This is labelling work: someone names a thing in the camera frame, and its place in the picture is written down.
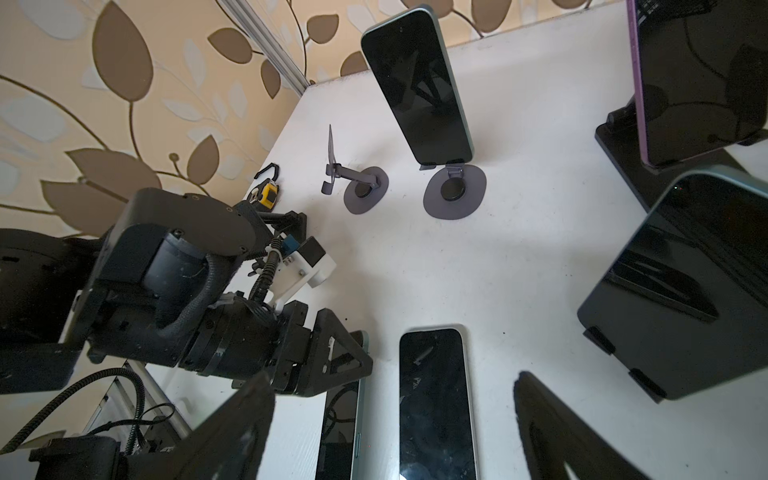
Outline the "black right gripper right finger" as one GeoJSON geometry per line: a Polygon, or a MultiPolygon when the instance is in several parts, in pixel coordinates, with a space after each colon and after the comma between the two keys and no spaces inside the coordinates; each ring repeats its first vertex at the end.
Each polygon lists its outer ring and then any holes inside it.
{"type": "Polygon", "coordinates": [[[544,383],[528,371],[514,383],[521,443],[532,479],[645,479],[544,383]]]}

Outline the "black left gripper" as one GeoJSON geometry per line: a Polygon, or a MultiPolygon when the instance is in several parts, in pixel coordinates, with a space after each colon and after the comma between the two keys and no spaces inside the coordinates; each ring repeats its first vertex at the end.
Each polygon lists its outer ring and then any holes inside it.
{"type": "Polygon", "coordinates": [[[280,313],[243,300],[245,372],[239,387],[265,373],[276,393],[313,397],[372,373],[373,359],[330,309],[317,313],[313,331],[304,326],[305,303],[289,302],[280,313]]]}

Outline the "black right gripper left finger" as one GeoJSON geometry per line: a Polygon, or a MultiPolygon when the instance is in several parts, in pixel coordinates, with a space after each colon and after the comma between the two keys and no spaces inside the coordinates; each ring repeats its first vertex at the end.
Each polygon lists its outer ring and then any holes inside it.
{"type": "Polygon", "coordinates": [[[274,415],[266,373],[248,380],[169,453],[128,459],[130,479],[255,479],[274,415]]]}

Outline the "dark phone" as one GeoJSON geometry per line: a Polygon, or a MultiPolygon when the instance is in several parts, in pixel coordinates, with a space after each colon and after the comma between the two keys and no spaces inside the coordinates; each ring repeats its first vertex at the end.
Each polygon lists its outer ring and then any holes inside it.
{"type": "Polygon", "coordinates": [[[314,478],[357,479],[366,378],[329,390],[314,478]]]}

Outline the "silver-edged black phone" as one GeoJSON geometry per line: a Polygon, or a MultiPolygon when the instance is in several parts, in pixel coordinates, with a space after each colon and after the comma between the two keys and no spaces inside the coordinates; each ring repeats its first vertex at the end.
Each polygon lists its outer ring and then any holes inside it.
{"type": "Polygon", "coordinates": [[[399,477],[476,479],[472,409],[459,329],[399,341],[399,477]]]}

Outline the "green-cased phone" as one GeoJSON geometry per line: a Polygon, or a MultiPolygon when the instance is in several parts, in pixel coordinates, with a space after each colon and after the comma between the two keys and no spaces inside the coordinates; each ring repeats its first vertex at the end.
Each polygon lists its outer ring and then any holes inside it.
{"type": "Polygon", "coordinates": [[[577,311],[653,400],[767,366],[767,185],[726,166],[679,176],[577,311]]]}

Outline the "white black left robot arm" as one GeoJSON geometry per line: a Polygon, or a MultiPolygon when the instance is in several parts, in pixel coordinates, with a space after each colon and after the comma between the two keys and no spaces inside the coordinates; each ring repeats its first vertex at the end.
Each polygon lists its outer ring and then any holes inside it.
{"type": "Polygon", "coordinates": [[[312,397],[367,377],[359,332],[295,299],[333,270],[294,211],[266,212],[157,188],[135,193],[100,238],[1,233],[1,391],[54,398],[2,448],[15,452],[85,386],[120,376],[136,392],[125,441],[97,428],[30,452],[40,479],[253,479],[275,398],[312,397]],[[81,355],[230,379],[237,392],[169,451],[139,453],[145,387],[132,370],[74,380],[81,355]]]}

